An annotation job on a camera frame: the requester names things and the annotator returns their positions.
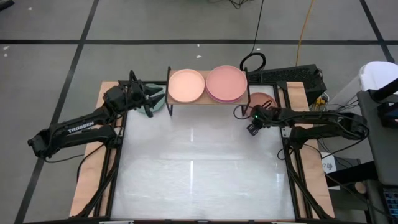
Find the wooden shelf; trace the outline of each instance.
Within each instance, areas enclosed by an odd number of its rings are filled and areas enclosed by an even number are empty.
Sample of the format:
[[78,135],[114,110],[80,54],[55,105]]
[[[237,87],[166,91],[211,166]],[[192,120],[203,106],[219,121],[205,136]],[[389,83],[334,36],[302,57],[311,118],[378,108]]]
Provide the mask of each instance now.
[[[171,70],[169,73],[169,78],[176,72],[176,70]],[[198,71],[206,81],[208,74],[211,71]],[[207,91],[203,91],[202,95],[194,102],[191,103],[180,103],[175,101],[169,93],[167,93],[167,103],[170,105],[247,105],[249,103],[249,94],[248,89],[243,93],[243,96],[240,100],[234,103],[220,103],[212,99],[211,96],[207,93]]]

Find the white object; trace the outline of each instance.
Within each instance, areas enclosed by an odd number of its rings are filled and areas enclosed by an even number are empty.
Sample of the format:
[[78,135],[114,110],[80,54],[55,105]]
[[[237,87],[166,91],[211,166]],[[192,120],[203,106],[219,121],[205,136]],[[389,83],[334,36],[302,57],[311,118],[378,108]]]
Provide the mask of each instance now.
[[396,78],[398,78],[398,65],[390,62],[369,62],[362,66],[359,75],[346,85],[329,104],[345,105],[356,97],[357,92],[369,89],[378,90]]
[[[274,96],[271,86],[250,87],[258,91]],[[251,136],[251,121],[233,109],[129,111],[111,218],[294,220],[279,128]]]
[[[321,152],[322,157],[325,157],[329,154],[330,154],[329,152]],[[323,171],[325,171],[325,173],[327,174],[337,171],[335,157],[333,155],[322,159],[322,164],[323,164]]]

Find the plate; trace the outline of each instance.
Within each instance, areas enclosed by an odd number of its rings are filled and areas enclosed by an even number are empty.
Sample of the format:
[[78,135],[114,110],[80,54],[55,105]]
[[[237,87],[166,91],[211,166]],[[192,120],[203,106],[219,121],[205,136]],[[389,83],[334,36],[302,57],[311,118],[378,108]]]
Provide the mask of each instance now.
[[[250,94],[249,106],[254,107],[256,105],[263,105],[269,100],[271,100],[271,104],[269,106],[278,107],[278,104],[276,103],[274,98],[267,93],[252,93]],[[251,115],[251,108],[248,108],[248,110],[246,111],[246,115]]]
[[206,79],[206,90],[220,103],[233,103],[246,92],[248,81],[244,72],[229,65],[213,69]]
[[204,90],[205,79],[192,69],[176,71],[169,79],[169,95],[180,103],[194,102]]

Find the stack of plates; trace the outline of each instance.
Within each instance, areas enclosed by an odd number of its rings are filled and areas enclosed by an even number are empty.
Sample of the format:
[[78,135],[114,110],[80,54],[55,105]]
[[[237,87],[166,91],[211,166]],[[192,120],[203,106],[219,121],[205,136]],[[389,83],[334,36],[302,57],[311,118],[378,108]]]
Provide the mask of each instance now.
[[199,99],[204,89],[215,101],[234,103],[246,92],[248,81],[238,68],[223,65],[213,69],[204,80],[201,73],[192,69],[175,72],[169,79],[169,94],[180,103]]
[[238,68],[223,65],[213,69],[206,79],[207,93],[220,103],[233,103],[242,98],[248,81]]

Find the cable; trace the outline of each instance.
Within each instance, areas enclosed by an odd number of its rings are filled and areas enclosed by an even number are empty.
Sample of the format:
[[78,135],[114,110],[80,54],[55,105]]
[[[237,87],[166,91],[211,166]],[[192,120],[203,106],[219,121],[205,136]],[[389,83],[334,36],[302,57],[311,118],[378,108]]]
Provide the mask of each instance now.
[[254,71],[252,71],[252,72],[255,72],[255,71],[262,71],[262,70],[265,68],[266,63],[267,63],[266,56],[265,56],[263,53],[260,53],[260,52],[253,53],[254,47],[256,46],[257,34],[258,34],[258,32],[259,32],[259,26],[260,26],[260,21],[261,21],[261,13],[262,13],[262,5],[263,5],[263,4],[264,4],[264,0],[261,1],[260,15],[259,15],[259,20],[258,20],[258,22],[257,22],[256,36],[254,37],[253,48],[251,49],[251,51],[250,51],[250,53],[248,54],[248,56],[244,57],[244,58],[242,59],[241,63],[239,64],[239,68],[241,69],[241,71],[244,70],[244,67],[243,67],[244,62],[245,62],[247,59],[249,59],[250,57],[255,56],[255,55],[260,56],[260,57],[262,58],[262,64],[260,65],[259,68],[257,68],[256,70],[254,70]]
[[48,161],[47,158],[44,158],[44,161],[45,161],[45,162],[48,162],[48,163],[57,163],[57,162],[68,161],[68,160],[70,160],[70,159],[74,159],[74,158],[77,158],[77,157],[80,157],[80,156],[84,156],[84,154],[75,155],[75,156],[72,156],[72,157],[69,157],[69,158],[66,158],[66,159],[60,159],[60,160],[58,160],[58,161]]
[[353,146],[356,146],[357,144],[361,143],[361,141],[365,140],[365,139],[368,137],[368,135],[366,135],[365,138],[363,138],[363,139],[357,141],[357,142],[354,143],[354,144],[351,144],[351,145],[349,145],[349,146],[347,146],[347,147],[344,147],[344,148],[342,148],[342,149],[339,149],[339,150],[337,150],[337,151],[334,151],[334,152],[332,152],[331,154],[329,154],[329,155],[327,155],[327,156],[322,157],[322,159],[324,159],[324,158],[326,158],[326,157],[328,157],[328,156],[334,155],[334,154],[336,154],[337,152],[341,152],[341,151],[344,151],[344,150],[346,150],[346,149],[349,149],[349,148],[351,148],[351,147],[353,147]]
[[322,95],[324,95],[324,94],[325,94],[325,96],[326,96],[328,99],[327,99],[326,104],[325,104],[325,107],[323,108],[322,111],[325,111],[325,110],[326,110],[326,106],[328,105],[328,103],[329,103],[329,101],[330,101],[329,95],[328,95],[326,92],[322,93]]
[[207,0],[207,3],[213,4],[213,3],[219,3],[219,2],[221,2],[221,1],[224,1],[224,0],[217,0],[217,1],[210,1],[210,0]]
[[301,41],[303,39],[304,30],[305,30],[305,27],[307,26],[308,18],[310,17],[310,13],[311,13],[311,9],[312,9],[312,5],[313,5],[314,1],[315,0],[311,0],[310,8],[308,9],[307,16],[305,17],[303,29],[301,30],[300,40],[298,41],[298,47],[297,47],[296,66],[299,63]]
[[323,108],[323,110],[325,111],[328,106],[339,106],[339,108],[335,109],[335,111],[340,112],[340,111],[345,110],[345,109],[351,109],[351,108],[355,108],[355,107],[359,106],[358,103],[354,105],[354,103],[356,103],[356,102],[358,102],[358,100],[353,101],[351,103],[348,103],[348,104],[346,104],[344,106],[340,105],[338,103],[332,103],[332,104],[326,103],[325,107]]
[[243,107],[243,106],[245,106],[245,105],[238,105],[238,106],[235,106],[233,114],[234,114],[234,117],[235,117],[236,119],[248,119],[248,118],[251,117],[250,115],[247,116],[247,117],[245,117],[245,118],[239,118],[239,117],[236,116],[236,114],[235,114],[236,109],[238,109],[239,107]]
[[[327,146],[326,146],[326,144],[325,144],[323,138],[321,138],[321,140],[322,140],[322,142],[320,142],[320,141],[318,140],[318,143],[324,148],[324,150],[325,150],[326,152],[331,153],[331,151],[327,148]],[[352,165],[349,161],[347,161],[346,159],[339,158],[339,157],[335,157],[335,158],[336,158],[337,163],[339,163],[339,164],[342,165],[343,167],[349,168],[348,166],[342,164],[342,163],[340,162],[340,160],[347,162],[347,163],[350,165],[350,167],[353,167],[353,165]]]
[[100,146],[98,146],[96,149],[94,149],[94,151],[92,151],[91,153],[89,153],[86,157],[84,157],[84,158],[80,161],[79,166],[77,167],[76,182],[78,182],[78,180],[79,180],[81,165],[83,165],[83,163],[86,161],[87,158],[89,158],[92,154],[94,154],[96,151],[98,151],[99,149],[101,149],[103,146],[104,146],[104,144],[102,143]]
[[334,183],[338,184],[340,187],[344,188],[345,190],[347,190],[350,194],[352,194],[354,197],[356,197],[358,200],[362,201],[363,203],[365,203],[366,205],[368,205],[369,207],[372,207],[373,209],[375,209],[375,211],[379,212],[380,214],[386,216],[387,218],[390,218],[392,220],[398,220],[397,218],[394,218],[393,216],[391,216],[390,214],[383,212],[382,210],[376,208],[374,205],[370,204],[369,202],[367,202],[366,200],[364,200],[363,198],[360,198],[356,195],[356,193],[354,193],[351,189],[347,188],[346,186],[344,186],[343,184],[339,183],[337,180],[335,180],[334,178],[332,178],[329,174],[325,173],[325,176],[327,176],[331,181],[333,181]]
[[239,3],[236,3],[236,2],[234,2],[233,0],[229,0],[229,1],[230,1],[230,3],[234,6],[235,9],[240,9],[241,6],[242,6],[244,3],[248,2],[249,0],[241,0]]
[[[279,151],[278,151],[278,154],[276,155],[276,157],[278,157],[278,159],[280,159],[280,160],[285,160],[285,158],[281,158],[281,157],[279,156],[279,153],[282,152],[283,150],[284,150],[284,149],[279,150]],[[291,151],[289,152],[289,155],[290,155],[290,156],[292,155],[293,151],[294,151],[294,150],[291,150]]]

